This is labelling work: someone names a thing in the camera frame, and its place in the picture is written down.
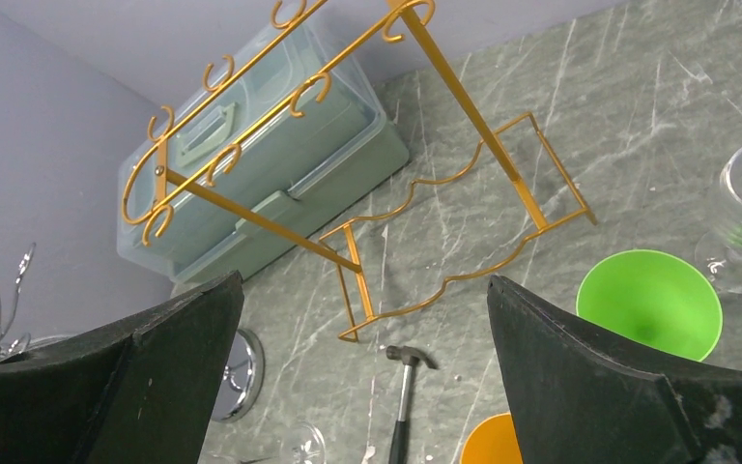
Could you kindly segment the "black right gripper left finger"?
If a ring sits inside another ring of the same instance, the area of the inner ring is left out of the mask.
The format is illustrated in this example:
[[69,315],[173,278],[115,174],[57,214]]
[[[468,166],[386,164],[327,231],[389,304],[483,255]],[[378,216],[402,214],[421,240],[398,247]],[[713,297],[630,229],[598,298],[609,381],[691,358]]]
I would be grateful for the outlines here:
[[0,463],[194,463],[243,311],[232,272],[0,362]]

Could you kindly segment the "green wine glass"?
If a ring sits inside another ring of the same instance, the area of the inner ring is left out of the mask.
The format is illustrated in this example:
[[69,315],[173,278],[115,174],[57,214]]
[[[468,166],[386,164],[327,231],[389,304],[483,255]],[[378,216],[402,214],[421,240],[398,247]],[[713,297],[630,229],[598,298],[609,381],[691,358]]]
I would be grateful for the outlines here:
[[610,255],[582,280],[576,314],[650,348],[695,362],[716,348],[723,331],[720,298],[683,259],[654,249]]

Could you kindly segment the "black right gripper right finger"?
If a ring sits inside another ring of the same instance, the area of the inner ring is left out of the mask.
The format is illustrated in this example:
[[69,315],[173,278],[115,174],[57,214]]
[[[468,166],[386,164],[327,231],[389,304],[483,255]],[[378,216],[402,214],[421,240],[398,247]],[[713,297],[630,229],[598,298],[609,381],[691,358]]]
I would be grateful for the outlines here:
[[690,361],[505,276],[487,306],[527,463],[742,463],[742,370]]

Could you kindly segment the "orange wine glass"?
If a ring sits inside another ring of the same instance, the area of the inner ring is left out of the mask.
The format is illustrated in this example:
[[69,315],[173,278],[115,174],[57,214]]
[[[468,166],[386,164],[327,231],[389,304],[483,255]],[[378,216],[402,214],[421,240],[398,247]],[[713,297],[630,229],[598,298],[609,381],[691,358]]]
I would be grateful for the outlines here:
[[522,464],[513,417],[492,416],[477,425],[463,445],[460,464]]

